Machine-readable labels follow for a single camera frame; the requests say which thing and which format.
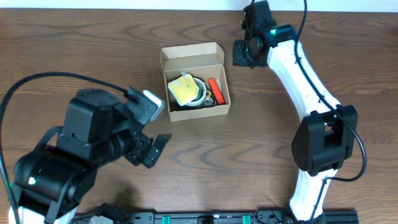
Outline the brown cardboard box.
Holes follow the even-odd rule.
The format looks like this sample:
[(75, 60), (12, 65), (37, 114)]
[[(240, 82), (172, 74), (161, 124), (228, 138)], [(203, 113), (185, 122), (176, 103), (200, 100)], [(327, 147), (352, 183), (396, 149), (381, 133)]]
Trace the brown cardboard box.
[(166, 89), (166, 102), (171, 121), (204, 118), (228, 114), (231, 99), (224, 69), (224, 52), (216, 42), (165, 47), (160, 50), (160, 64), (167, 85), (181, 76), (183, 72), (192, 74), (204, 82), (214, 78), (225, 100), (225, 104), (204, 108), (198, 105), (193, 108), (181, 107)]

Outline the red stapler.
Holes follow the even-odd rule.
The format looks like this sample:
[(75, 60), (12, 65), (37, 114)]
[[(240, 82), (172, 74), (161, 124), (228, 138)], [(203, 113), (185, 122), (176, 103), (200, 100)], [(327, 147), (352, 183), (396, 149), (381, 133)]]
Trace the red stapler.
[(221, 93), (220, 88), (218, 87), (218, 84), (216, 82), (216, 80), (214, 78), (209, 78), (208, 79), (208, 85), (210, 87), (210, 90), (213, 93), (213, 96), (215, 97), (215, 100), (217, 102), (218, 105), (224, 105), (225, 104), (225, 100), (224, 97)]

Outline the beige masking tape roll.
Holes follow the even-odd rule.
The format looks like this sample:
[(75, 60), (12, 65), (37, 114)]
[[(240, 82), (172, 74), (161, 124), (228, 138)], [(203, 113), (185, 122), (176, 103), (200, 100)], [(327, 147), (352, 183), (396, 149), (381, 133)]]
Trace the beige masking tape roll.
[(189, 107), (196, 107), (203, 103), (205, 96), (206, 96), (206, 85), (205, 83), (199, 78), (193, 78), (195, 83), (199, 87), (198, 96), (191, 102), (188, 102), (185, 106)]

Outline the black teardrop tape measure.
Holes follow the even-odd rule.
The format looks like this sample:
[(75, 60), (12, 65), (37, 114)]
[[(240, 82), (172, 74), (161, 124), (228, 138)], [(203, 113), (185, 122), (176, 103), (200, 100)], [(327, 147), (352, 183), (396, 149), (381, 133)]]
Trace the black teardrop tape measure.
[(206, 91), (206, 96), (202, 102), (202, 106), (204, 108), (210, 108), (212, 106), (216, 106), (216, 100), (210, 90)]

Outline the yellow sticky note pad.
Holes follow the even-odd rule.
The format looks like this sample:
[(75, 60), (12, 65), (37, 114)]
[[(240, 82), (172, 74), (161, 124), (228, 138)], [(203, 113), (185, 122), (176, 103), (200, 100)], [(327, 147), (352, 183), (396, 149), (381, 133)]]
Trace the yellow sticky note pad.
[(199, 86), (190, 73), (182, 72), (179, 78), (169, 82), (167, 86), (180, 106), (185, 106), (198, 96)]

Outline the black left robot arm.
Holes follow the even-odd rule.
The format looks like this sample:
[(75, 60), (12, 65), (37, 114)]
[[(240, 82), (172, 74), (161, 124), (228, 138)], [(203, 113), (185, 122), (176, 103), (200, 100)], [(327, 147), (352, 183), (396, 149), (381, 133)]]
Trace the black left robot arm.
[(128, 89), (126, 102), (104, 90), (83, 89), (68, 104), (62, 126), (49, 129), (15, 166), (12, 191), (22, 223), (68, 223), (100, 167), (121, 157), (153, 167), (168, 135), (142, 133), (165, 103), (149, 90)]

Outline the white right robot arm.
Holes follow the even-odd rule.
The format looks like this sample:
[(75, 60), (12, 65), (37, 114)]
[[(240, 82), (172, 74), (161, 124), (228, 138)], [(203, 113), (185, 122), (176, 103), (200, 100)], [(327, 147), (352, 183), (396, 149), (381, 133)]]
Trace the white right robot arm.
[(358, 114), (343, 106), (323, 85), (300, 42), (300, 31), (278, 25), (267, 1), (243, 9), (243, 40), (234, 41), (233, 65), (269, 67), (279, 78), (297, 111), (300, 124), (291, 143), (299, 169), (295, 192), (280, 223), (348, 223), (355, 215), (327, 213), (327, 188), (352, 155)]

